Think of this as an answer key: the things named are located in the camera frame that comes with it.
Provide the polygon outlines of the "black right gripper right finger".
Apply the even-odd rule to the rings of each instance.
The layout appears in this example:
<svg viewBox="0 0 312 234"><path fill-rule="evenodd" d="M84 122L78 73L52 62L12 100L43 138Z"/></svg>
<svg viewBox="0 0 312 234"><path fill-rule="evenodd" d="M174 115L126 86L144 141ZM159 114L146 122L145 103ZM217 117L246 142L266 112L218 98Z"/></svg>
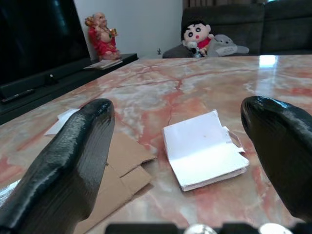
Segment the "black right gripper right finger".
<svg viewBox="0 0 312 234"><path fill-rule="evenodd" d="M264 96L243 99L242 126L268 179L296 218L312 222L312 115Z"/></svg>

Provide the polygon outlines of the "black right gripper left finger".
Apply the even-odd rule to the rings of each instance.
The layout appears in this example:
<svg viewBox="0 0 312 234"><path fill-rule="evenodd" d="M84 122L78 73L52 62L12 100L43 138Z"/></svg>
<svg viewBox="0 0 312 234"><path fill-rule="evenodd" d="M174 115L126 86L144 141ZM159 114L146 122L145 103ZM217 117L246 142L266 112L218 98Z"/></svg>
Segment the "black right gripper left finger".
<svg viewBox="0 0 312 234"><path fill-rule="evenodd" d="M114 127L106 98L72 114L0 206L0 234L73 234L95 206Z"/></svg>

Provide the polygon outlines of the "white paper carton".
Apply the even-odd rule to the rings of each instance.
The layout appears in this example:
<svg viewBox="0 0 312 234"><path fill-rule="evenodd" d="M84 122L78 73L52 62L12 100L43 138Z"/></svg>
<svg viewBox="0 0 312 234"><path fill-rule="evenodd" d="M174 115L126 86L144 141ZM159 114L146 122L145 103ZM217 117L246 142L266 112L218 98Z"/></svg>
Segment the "white paper carton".
<svg viewBox="0 0 312 234"><path fill-rule="evenodd" d="M217 110L162 130L166 154L181 190L186 192L245 173L249 160L238 137L222 126Z"/></svg>

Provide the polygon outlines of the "white paper scrap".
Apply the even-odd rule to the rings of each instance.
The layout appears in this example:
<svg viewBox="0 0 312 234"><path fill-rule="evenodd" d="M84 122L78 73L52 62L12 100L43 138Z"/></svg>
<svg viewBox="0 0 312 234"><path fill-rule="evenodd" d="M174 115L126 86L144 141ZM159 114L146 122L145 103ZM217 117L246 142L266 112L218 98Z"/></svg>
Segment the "white paper scrap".
<svg viewBox="0 0 312 234"><path fill-rule="evenodd" d="M77 111L79 111L79 109L69 109L59 114L57 116L58 120L56 121L56 123L48 131L46 131L44 135L48 136L57 134L60 131L60 129L64 126L64 124L67 122L67 120Z"/></svg>

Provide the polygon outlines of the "flat brown cardboard piece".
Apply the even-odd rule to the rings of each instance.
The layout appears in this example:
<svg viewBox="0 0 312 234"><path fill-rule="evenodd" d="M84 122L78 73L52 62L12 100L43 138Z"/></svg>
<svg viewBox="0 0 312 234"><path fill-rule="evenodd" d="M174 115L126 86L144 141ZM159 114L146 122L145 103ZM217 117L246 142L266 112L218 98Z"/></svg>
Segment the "flat brown cardboard piece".
<svg viewBox="0 0 312 234"><path fill-rule="evenodd" d="M114 133L93 211L73 234L85 234L148 185L152 176L141 165L153 159L155 156L135 140Z"/></svg>

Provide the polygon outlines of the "black remote control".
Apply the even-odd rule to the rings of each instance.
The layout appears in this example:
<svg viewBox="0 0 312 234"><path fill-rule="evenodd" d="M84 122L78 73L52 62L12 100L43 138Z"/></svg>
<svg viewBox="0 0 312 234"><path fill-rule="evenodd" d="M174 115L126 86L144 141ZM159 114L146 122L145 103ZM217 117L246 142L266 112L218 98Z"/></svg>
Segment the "black remote control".
<svg viewBox="0 0 312 234"><path fill-rule="evenodd" d="M30 94L33 94L34 92L35 92L35 89L29 89L29 90L26 90L26 91L21 92L19 94L15 94L11 97L7 97L7 98L2 99L1 103L9 103L9 102L15 101L17 99L23 98L25 96L28 96Z"/></svg>

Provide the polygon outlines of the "black low TV cabinet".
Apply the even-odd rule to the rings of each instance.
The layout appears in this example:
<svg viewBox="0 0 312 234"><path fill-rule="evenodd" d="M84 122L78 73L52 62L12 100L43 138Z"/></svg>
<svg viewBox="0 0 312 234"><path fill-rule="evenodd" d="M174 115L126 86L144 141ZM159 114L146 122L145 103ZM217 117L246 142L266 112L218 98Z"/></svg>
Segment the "black low TV cabinet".
<svg viewBox="0 0 312 234"><path fill-rule="evenodd" d="M138 56L137 54L123 54L121 59L123 60L123 63L105 70L82 69L59 80L49 78L48 82L43 82L38 87L27 85L26 88L20 88L18 92L14 91L11 96L29 89L35 89L35 92L9 103L1 103L1 100L5 97L2 95L3 91L0 88L0 125L3 125L120 67L134 62L138 60Z"/></svg>

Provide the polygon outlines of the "printed magazine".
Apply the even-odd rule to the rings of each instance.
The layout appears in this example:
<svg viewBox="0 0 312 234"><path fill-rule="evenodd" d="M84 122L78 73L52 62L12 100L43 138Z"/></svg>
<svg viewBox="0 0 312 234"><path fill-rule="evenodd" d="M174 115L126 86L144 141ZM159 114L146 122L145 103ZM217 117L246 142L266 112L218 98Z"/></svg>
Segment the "printed magazine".
<svg viewBox="0 0 312 234"><path fill-rule="evenodd" d="M123 63L123 60L117 59L117 60L101 60L97 63L91 64L87 67L84 67L84 69L96 69L96 70L105 70L107 68L113 67L115 65Z"/></svg>

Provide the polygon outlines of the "grey Totoro plush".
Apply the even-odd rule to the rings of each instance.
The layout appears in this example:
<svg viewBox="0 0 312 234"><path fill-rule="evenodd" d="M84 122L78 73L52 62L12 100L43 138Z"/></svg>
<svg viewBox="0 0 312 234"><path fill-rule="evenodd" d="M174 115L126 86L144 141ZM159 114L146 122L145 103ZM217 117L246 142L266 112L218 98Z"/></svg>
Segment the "grey Totoro plush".
<svg viewBox="0 0 312 234"><path fill-rule="evenodd" d="M236 45L231 38L218 34L209 43L207 57L224 57L233 54L248 54L249 48Z"/></svg>

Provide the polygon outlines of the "dark grey sofa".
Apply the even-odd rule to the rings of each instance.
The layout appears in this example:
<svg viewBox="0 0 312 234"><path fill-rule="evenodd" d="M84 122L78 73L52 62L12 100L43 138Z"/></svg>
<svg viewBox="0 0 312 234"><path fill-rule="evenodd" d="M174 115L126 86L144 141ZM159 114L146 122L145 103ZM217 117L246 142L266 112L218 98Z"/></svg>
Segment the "dark grey sofa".
<svg viewBox="0 0 312 234"><path fill-rule="evenodd" d="M210 25L249 55L312 54L312 0L272 0L194 6L182 13L181 30L193 22Z"/></svg>

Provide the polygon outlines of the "black flat television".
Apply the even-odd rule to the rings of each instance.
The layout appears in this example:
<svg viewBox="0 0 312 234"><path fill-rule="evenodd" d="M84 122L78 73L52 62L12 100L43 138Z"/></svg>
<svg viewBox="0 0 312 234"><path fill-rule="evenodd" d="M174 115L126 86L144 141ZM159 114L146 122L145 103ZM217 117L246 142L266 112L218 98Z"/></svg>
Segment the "black flat television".
<svg viewBox="0 0 312 234"><path fill-rule="evenodd" d="M74 0L0 0L0 85L88 57Z"/></svg>

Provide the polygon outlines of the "red laughing Buddha statue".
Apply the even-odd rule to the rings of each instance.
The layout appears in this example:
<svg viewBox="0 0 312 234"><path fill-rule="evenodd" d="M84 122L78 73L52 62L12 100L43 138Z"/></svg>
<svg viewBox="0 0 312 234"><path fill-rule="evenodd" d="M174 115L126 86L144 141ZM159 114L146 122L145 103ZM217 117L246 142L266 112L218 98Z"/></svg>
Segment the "red laughing Buddha statue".
<svg viewBox="0 0 312 234"><path fill-rule="evenodd" d="M121 58L116 46L116 29L109 29L104 13L97 12L85 19L88 38L99 60L117 60Z"/></svg>

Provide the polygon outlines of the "cartoon boy plush doll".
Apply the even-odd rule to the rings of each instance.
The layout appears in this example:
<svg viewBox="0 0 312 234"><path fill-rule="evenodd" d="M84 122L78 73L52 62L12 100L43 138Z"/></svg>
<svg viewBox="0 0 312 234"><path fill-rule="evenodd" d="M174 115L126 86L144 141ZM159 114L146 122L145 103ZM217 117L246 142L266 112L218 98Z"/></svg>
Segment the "cartoon boy plush doll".
<svg viewBox="0 0 312 234"><path fill-rule="evenodd" d="M194 20L182 27L182 45L192 51L198 51L200 57L206 57L210 42L214 39L209 24L201 20Z"/></svg>

